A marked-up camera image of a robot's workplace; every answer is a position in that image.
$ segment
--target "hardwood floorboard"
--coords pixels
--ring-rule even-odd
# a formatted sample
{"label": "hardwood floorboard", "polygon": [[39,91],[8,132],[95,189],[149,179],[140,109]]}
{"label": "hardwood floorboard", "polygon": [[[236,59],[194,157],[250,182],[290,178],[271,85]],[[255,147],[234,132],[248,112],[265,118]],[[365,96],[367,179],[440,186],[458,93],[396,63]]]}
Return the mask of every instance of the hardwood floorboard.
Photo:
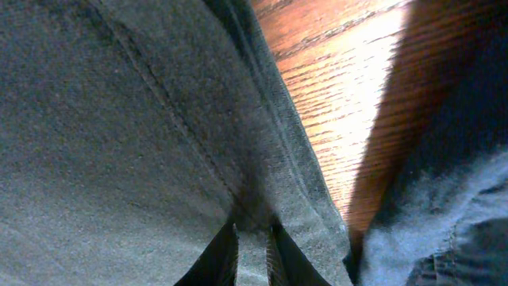
{"label": "hardwood floorboard", "polygon": [[252,1],[353,245],[507,3]]}

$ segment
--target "gray pants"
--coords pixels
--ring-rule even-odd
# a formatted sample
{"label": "gray pants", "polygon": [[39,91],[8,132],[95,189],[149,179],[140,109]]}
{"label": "gray pants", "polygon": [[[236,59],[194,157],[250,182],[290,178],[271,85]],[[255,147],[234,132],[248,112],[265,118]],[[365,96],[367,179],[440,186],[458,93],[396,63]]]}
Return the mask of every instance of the gray pants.
{"label": "gray pants", "polygon": [[[0,19],[1,285],[352,284],[246,0],[2,1]],[[508,280],[506,88],[474,83],[391,189],[359,283]]]}

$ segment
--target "wood grain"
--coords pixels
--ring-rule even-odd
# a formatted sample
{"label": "wood grain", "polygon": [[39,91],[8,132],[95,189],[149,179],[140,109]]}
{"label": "wood grain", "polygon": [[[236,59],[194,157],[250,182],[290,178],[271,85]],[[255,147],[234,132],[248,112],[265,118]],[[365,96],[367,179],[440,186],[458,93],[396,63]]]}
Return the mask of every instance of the wood grain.
{"label": "wood grain", "polygon": [[353,245],[507,2],[255,0]]}

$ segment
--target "gray fabric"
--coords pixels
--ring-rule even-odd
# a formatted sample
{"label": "gray fabric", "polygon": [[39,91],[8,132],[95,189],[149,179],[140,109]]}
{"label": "gray fabric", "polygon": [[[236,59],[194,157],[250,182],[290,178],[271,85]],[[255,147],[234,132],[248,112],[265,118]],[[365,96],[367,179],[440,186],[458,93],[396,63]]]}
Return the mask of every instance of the gray fabric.
{"label": "gray fabric", "polygon": [[174,284],[233,209],[240,238],[275,216],[350,284],[344,223],[259,26],[222,3],[1,2],[0,284]]}

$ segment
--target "pant leg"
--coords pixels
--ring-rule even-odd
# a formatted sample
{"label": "pant leg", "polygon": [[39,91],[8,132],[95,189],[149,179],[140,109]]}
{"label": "pant leg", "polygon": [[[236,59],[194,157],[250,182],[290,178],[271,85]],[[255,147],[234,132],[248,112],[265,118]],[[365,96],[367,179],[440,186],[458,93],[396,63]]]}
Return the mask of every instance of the pant leg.
{"label": "pant leg", "polygon": [[361,285],[508,283],[508,29],[479,55],[388,190]]}
{"label": "pant leg", "polygon": [[241,209],[349,284],[344,223],[248,3],[0,11],[2,283],[174,284]]}

